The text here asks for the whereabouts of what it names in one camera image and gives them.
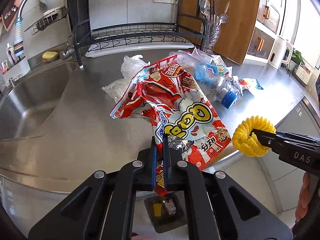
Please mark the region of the person right hand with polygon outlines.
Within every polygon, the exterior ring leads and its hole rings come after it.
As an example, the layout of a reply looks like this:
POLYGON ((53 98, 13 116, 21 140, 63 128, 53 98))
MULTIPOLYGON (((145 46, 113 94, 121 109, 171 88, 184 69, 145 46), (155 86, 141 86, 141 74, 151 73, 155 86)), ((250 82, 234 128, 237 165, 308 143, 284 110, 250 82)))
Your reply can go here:
POLYGON ((299 193, 298 205, 295 211, 295 219, 297 222, 304 218, 308 211, 308 204, 310 203, 309 185, 310 174, 305 172, 303 176, 303 184, 299 193))

